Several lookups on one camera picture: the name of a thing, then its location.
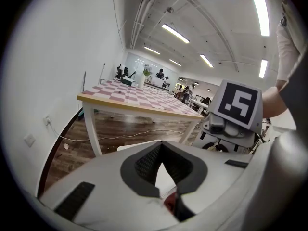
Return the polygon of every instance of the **wall outlet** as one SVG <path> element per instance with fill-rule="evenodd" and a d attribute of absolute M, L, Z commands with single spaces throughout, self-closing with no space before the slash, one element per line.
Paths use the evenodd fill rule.
<path fill-rule="evenodd" d="M 24 141 L 26 142 L 27 146 L 31 147 L 35 141 L 35 138 L 32 134 L 28 134 L 24 137 Z"/>
<path fill-rule="evenodd" d="M 51 118 L 49 115 L 46 115 L 43 119 L 46 126 L 51 123 Z"/>

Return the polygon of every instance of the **table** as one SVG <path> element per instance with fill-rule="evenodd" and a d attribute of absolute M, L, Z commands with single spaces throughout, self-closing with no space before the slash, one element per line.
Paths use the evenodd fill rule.
<path fill-rule="evenodd" d="M 208 108 L 208 105 L 206 105 L 206 104 L 204 104 L 202 102 L 199 102 L 197 100 L 194 100 L 194 99 L 189 99 L 188 107 L 190 107 L 192 103 L 194 103 L 194 104 L 199 106 L 198 114 L 201 114 L 203 108 L 204 109 Z"/>
<path fill-rule="evenodd" d="M 145 86 L 148 86 L 148 87 L 152 87 L 152 88 L 158 89 L 158 90 L 169 91 L 167 88 L 156 86 L 156 85 L 152 84 L 152 83 L 149 82 L 149 81 L 145 81 L 145 82 L 144 82 L 144 85 L 145 85 Z"/>
<path fill-rule="evenodd" d="M 167 92 L 144 86 L 143 89 L 108 80 L 77 95 L 83 103 L 87 132 L 95 156 L 102 155 L 98 142 L 94 109 L 124 115 L 144 116 L 165 120 L 189 121 L 180 143 L 184 143 L 203 118 Z"/>

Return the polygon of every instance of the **black rubber pad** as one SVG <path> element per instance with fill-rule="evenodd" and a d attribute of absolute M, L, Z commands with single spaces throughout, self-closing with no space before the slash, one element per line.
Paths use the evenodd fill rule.
<path fill-rule="evenodd" d="M 205 137 L 205 135 L 206 135 L 206 133 L 205 133 L 205 132 L 203 132 L 203 133 L 201 134 L 200 139 L 201 139 L 201 140 L 203 140 L 203 139 L 204 139 L 204 137 Z"/>
<path fill-rule="evenodd" d="M 228 160 L 227 162 L 225 162 L 225 164 L 235 166 L 235 167 L 242 167 L 242 168 L 246 168 L 248 166 L 248 163 L 235 161 L 235 160 Z"/>
<path fill-rule="evenodd" d="M 72 221 L 93 191 L 94 187 L 95 185 L 88 182 L 80 183 L 54 210 L 55 213 Z"/>

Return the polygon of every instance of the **fluorescent light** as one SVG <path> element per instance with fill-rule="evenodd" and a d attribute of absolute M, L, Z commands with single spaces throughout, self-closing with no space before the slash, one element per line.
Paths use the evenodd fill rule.
<path fill-rule="evenodd" d="M 158 53 L 157 51 L 154 51 L 154 50 L 152 50 L 152 49 L 150 49 L 150 48 L 148 48 L 148 47 L 144 47 L 144 48 L 147 49 L 147 50 L 149 50 L 149 51 L 153 51 L 153 52 L 155 52 L 156 54 L 160 55 L 160 53 Z"/>
<path fill-rule="evenodd" d="M 175 64 L 177 64 L 177 65 L 179 65 L 179 66 L 181 66 L 180 64 L 178 64 L 177 62 L 175 62 L 175 61 L 173 61 L 173 60 L 171 60 L 171 59 L 169 59 L 171 62 L 173 62 L 173 63 L 175 63 Z"/>
<path fill-rule="evenodd" d="M 269 36 L 270 35 L 269 16 L 265 0 L 254 0 L 254 2 L 259 17 L 261 35 Z"/>
<path fill-rule="evenodd" d="M 203 60 L 205 60 L 205 62 L 210 66 L 210 67 L 214 67 L 211 63 L 210 63 L 210 61 L 204 56 L 204 55 L 200 55 L 201 56 L 201 58 L 203 59 Z"/>
<path fill-rule="evenodd" d="M 183 40 L 186 44 L 189 43 L 189 40 L 187 38 L 185 38 L 184 36 L 182 36 L 180 33 L 178 33 L 176 30 L 174 30 L 173 28 L 169 27 L 166 24 L 162 25 L 162 28 L 166 29 L 167 31 L 169 31 L 170 33 L 174 34 L 175 36 L 177 36 L 179 39 Z"/>
<path fill-rule="evenodd" d="M 262 59 L 262 61 L 261 61 L 261 67 L 260 67 L 260 74 L 259 74 L 259 77 L 260 77 L 260 78 L 263 78 L 263 77 L 264 77 L 265 70 L 266 70 L 266 67 L 267 67 L 267 66 L 268 66 L 268 61 Z"/>

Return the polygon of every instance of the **wooden floor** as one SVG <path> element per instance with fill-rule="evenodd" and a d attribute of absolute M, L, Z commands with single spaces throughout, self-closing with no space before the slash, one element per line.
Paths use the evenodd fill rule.
<path fill-rule="evenodd" d="M 95 113 L 95 123 L 97 135 L 99 138 L 131 136 L 137 133 L 157 129 L 184 132 L 189 125 L 188 122 L 166 121 L 160 119 L 157 119 L 156 122 L 153 123 L 151 118 L 120 114 L 115 114 L 115 117 L 111 118 L 110 114 L 102 112 Z M 195 128 L 186 141 L 187 145 L 191 145 L 198 132 L 199 129 Z M 130 145 L 152 140 L 168 140 L 178 142 L 181 136 L 182 135 L 180 133 L 174 133 L 170 131 L 155 131 L 137 135 L 131 138 L 119 138 L 113 140 L 105 139 L 100 140 L 99 142 L 102 154 L 106 154 L 116 152 L 117 148 L 122 145 Z M 65 137 L 73 140 L 88 139 L 88 133 L 84 119 L 80 121 L 76 120 L 72 124 Z M 69 145 L 68 150 L 64 148 L 64 143 Z M 94 157 L 95 155 L 92 150 L 90 141 L 71 142 L 63 139 L 52 160 L 44 191 L 46 191 L 56 181 L 66 176 L 68 173 L 74 171 Z"/>

